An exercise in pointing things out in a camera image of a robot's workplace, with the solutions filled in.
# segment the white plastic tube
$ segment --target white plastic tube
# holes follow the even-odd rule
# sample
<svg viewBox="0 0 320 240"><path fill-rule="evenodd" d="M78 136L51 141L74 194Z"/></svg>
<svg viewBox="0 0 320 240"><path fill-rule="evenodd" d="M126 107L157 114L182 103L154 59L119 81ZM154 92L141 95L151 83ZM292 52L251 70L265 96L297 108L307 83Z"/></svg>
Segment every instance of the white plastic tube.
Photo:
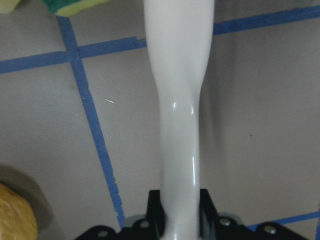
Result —
<svg viewBox="0 0 320 240"><path fill-rule="evenodd" d="M199 238L199 98L214 0L144 0L147 48L160 103L165 240Z"/></svg>

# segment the green scrubbing pad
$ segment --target green scrubbing pad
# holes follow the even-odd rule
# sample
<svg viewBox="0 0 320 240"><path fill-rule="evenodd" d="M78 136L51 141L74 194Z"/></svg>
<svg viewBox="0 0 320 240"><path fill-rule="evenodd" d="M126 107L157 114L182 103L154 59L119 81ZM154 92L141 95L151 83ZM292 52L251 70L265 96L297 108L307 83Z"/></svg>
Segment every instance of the green scrubbing pad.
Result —
<svg viewBox="0 0 320 240"><path fill-rule="evenodd" d="M58 16L70 17L82 10L91 8L110 0L42 0L48 10Z"/></svg>
<svg viewBox="0 0 320 240"><path fill-rule="evenodd" d="M8 14L15 9L20 0L0 0L0 14Z"/></svg>

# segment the black bracket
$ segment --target black bracket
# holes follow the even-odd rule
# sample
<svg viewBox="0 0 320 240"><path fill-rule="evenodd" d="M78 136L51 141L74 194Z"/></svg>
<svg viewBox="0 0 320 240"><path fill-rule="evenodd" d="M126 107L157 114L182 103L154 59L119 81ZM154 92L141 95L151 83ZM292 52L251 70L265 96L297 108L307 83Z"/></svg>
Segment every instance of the black bracket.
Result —
<svg viewBox="0 0 320 240"><path fill-rule="evenodd" d="M307 240L274 222L260 224L251 231L233 218L218 214L209 192L200 190L200 236L203 240ZM116 233L99 225L90 228L76 240L160 240L166 227L166 216L160 202L160 191L149 191L145 218L132 227L123 227Z"/></svg>

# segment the blue painter's tape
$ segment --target blue painter's tape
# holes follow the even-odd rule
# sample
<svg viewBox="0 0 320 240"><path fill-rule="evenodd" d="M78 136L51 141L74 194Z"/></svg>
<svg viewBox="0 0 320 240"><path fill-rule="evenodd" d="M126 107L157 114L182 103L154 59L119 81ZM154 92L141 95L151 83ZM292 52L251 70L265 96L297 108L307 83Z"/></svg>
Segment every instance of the blue painter's tape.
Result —
<svg viewBox="0 0 320 240"><path fill-rule="evenodd" d="M119 40L106 41L79 47L81 58L94 57L104 54L113 54L128 50L145 48L145 40L138 40L136 37L129 37Z"/></svg>
<svg viewBox="0 0 320 240"><path fill-rule="evenodd" d="M68 61L67 53L62 51L4 60L0 61L0 74L63 64Z"/></svg>
<svg viewBox="0 0 320 240"><path fill-rule="evenodd" d="M285 225L285 224L292 224L292 223L310 220L310 219L316 219L316 218L320 218L320 211L306 213L306 214L302 214L302 215L298 215L298 216L286 217L286 218L282 218L282 219L278 219L278 220L273 220L272 222L280 224L280 225ZM252 231L255 231L257 226L260 224L261 223L249 225L249 226L247 226L247 228Z"/></svg>
<svg viewBox="0 0 320 240"><path fill-rule="evenodd" d="M241 19L215 23L213 27L213 35L233 33L237 31L256 29L319 17L320 6L305 7L300 9L245 17Z"/></svg>
<svg viewBox="0 0 320 240"><path fill-rule="evenodd" d="M99 118L95 108L94 100L89 91L88 79L85 68L80 57L76 37L73 32L71 22L68 18L57 17L61 29L62 37L67 49L67 54L70 57L70 63L74 78L79 90L85 114L92 133L93 141L100 159L104 178L106 180L114 210L117 212L117 219L120 227L125 222L125 215L122 207L122 201L119 195L119 190L114 178L112 164L107 152L105 139L101 130Z"/></svg>
<svg viewBox="0 0 320 240"><path fill-rule="evenodd" d="M320 240L320 218L319 218L318 224L316 226L315 240Z"/></svg>

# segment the bolt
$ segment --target bolt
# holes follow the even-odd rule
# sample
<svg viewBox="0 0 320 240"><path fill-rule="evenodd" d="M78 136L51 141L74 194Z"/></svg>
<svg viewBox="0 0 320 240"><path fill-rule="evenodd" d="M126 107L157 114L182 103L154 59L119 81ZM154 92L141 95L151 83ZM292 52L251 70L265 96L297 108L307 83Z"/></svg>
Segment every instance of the bolt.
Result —
<svg viewBox="0 0 320 240"><path fill-rule="evenodd" d="M268 234L276 234L277 229L274 226L266 225L264 226L263 230Z"/></svg>
<svg viewBox="0 0 320 240"><path fill-rule="evenodd" d="M102 230L102 231L98 232L98 238L105 238L106 236L108 236L107 231Z"/></svg>
<svg viewBox="0 0 320 240"><path fill-rule="evenodd" d="M219 223L223 226L229 227L231 225L231 221L229 218L223 217L219 220Z"/></svg>
<svg viewBox="0 0 320 240"><path fill-rule="evenodd" d="M147 229L150 226L150 223L147 220L140 222L140 228Z"/></svg>

